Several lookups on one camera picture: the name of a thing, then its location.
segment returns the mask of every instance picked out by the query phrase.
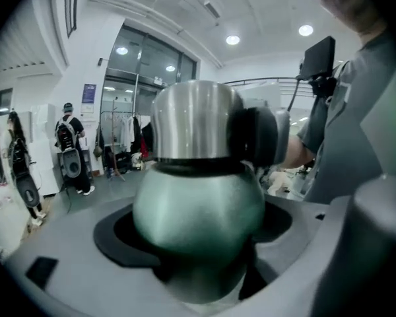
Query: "blue cap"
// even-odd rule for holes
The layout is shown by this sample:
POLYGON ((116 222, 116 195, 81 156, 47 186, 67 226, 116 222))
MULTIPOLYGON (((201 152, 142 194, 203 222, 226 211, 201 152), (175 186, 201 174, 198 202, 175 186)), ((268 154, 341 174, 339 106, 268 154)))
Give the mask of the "blue cap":
POLYGON ((73 112, 73 106, 72 106, 72 104, 71 104, 70 102, 66 103, 66 104, 63 106, 63 111, 64 111, 65 113, 73 112))

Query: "cord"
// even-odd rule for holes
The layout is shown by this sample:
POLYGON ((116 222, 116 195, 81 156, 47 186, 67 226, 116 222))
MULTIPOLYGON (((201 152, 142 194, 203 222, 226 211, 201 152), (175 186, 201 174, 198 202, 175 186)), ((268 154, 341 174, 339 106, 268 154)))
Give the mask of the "cord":
POLYGON ((293 93, 293 97, 292 100, 290 101, 289 107, 288 107, 288 112, 291 111, 292 107, 293 107, 293 103, 295 102, 295 98, 296 98, 296 94, 298 93, 298 88, 299 88, 299 84, 300 84, 301 80, 297 79, 296 80, 296 88, 295 88, 295 92, 293 93))

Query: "metal cylinder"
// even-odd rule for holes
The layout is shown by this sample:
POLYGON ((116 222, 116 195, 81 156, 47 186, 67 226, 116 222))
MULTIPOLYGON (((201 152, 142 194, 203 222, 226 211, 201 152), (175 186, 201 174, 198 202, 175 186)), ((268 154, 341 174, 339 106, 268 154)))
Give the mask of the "metal cylinder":
POLYGON ((164 89, 151 110, 154 156, 158 159, 231 157, 232 120, 244 108, 227 85, 211 81, 176 83, 164 89))

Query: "black pants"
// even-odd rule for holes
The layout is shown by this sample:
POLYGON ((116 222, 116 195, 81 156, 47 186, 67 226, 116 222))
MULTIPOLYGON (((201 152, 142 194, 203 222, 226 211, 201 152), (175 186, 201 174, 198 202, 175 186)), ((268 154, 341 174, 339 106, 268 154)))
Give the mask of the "black pants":
MULTIPOLYGON (((37 215, 35 214, 34 209, 33 208, 28 208, 28 207, 26 207, 26 208, 29 211, 29 214, 31 214, 31 217, 33 219, 37 219, 37 215)), ((41 203, 39 205, 37 205, 36 208, 37 208, 38 211, 41 211, 42 210, 41 203)))
POLYGON ((82 190, 84 193, 87 193, 91 188, 90 179, 88 178, 88 173, 86 170, 84 154, 82 151, 78 151, 78 153, 81 160, 81 173, 78 175, 78 177, 73 179, 73 185, 77 190, 82 190))

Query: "person wearing cap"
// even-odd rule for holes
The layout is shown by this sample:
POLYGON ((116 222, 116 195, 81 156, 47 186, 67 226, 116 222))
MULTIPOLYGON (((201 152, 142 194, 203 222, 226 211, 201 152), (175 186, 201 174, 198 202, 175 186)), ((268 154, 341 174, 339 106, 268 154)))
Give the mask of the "person wearing cap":
MULTIPOLYGON (((63 115, 64 121, 66 121, 69 116, 73 115, 73 106, 71 103, 66 103, 63 106, 63 113, 64 113, 63 115)), ((73 185, 75 186, 78 194, 83 193, 85 196, 87 196, 95 190, 95 187, 91 186, 90 180, 88 178, 84 154, 82 152, 81 145, 79 143, 79 137, 85 136, 85 130, 81 121, 79 121, 74 116, 72 117, 72 120, 69 123, 71 124, 71 126, 75 130, 75 133, 77 134, 76 149, 79 152, 79 158, 81 160, 81 173, 76 178, 73 179, 73 185)), ((55 130, 57 130, 58 125, 59 122, 56 123, 55 130)))
POLYGON ((289 140, 283 167, 316 158, 305 200, 328 204, 396 174, 396 44, 370 0, 318 1, 357 33, 362 48, 339 67, 333 98, 316 98, 310 119, 289 140))

